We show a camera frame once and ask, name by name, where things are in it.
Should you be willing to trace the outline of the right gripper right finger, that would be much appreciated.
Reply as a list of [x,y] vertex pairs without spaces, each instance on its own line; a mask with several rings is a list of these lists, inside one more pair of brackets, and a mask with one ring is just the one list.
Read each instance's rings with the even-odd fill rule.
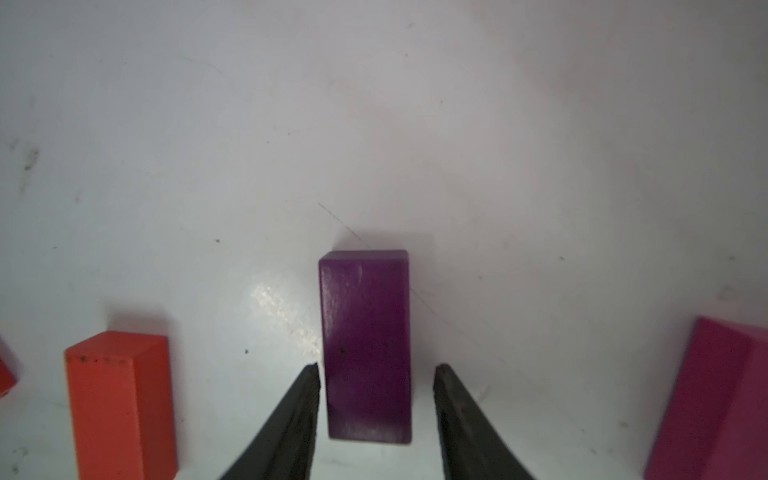
[[532,480],[448,364],[433,381],[444,477]]

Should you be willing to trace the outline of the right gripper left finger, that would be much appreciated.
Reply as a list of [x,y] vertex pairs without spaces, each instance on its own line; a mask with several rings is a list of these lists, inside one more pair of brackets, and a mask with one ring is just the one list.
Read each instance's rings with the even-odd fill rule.
[[223,477],[308,479],[317,435],[320,388],[318,365],[306,365]]

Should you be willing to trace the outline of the purple rectangular block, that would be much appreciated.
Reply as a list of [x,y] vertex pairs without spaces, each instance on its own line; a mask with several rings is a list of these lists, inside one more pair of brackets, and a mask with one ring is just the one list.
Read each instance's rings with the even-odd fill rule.
[[409,444],[407,251],[332,251],[318,273],[330,437]]

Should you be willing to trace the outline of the magenta rectangular block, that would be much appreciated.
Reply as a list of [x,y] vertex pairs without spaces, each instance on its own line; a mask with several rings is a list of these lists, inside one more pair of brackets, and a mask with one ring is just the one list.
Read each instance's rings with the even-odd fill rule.
[[701,317],[644,477],[767,477],[767,330]]

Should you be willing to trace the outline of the small red cube block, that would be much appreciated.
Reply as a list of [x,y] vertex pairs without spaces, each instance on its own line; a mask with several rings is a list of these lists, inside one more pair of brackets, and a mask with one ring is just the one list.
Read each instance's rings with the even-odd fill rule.
[[0,359],[0,397],[6,396],[17,384],[17,378],[11,369]]

